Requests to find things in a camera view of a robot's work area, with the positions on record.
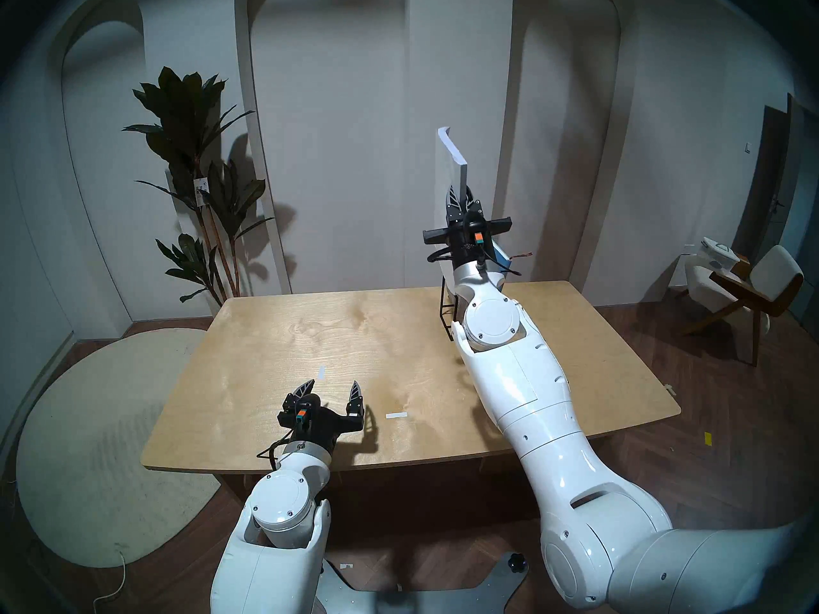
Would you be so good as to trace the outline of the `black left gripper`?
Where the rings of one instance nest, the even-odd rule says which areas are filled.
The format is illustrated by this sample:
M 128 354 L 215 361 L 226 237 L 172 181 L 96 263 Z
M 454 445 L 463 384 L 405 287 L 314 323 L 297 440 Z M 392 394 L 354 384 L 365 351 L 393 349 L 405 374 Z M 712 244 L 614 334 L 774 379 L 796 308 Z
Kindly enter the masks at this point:
M 310 379 L 287 394 L 282 403 L 282 412 L 278 414 L 278 422 L 289 431 L 283 439 L 284 443 L 310 442 L 332 454 L 340 435 L 363 430 L 363 395 L 358 381 L 353 381 L 346 415 L 342 416 L 322 406 L 318 395 L 310 394 L 314 384 L 315 379 Z

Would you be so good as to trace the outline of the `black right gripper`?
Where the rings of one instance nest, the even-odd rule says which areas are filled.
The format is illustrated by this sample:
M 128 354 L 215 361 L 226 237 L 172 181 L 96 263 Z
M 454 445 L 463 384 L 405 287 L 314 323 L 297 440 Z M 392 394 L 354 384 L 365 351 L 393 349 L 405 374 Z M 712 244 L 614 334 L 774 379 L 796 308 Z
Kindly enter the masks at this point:
M 423 231 L 424 244 L 440 245 L 444 247 L 434 251 L 427 257 L 430 263 L 450 261 L 453 267 L 477 262 L 479 267 L 485 267 L 487 260 L 499 267 L 509 267 L 509 262 L 503 262 L 496 253 L 493 236 L 508 232 L 512 228 L 512 219 L 483 219 L 480 201 L 468 201 L 466 217 L 462 218 L 462 207 L 459 202 L 459 193 L 449 187 L 446 197 L 446 219 L 460 219 L 446 228 L 429 229 Z

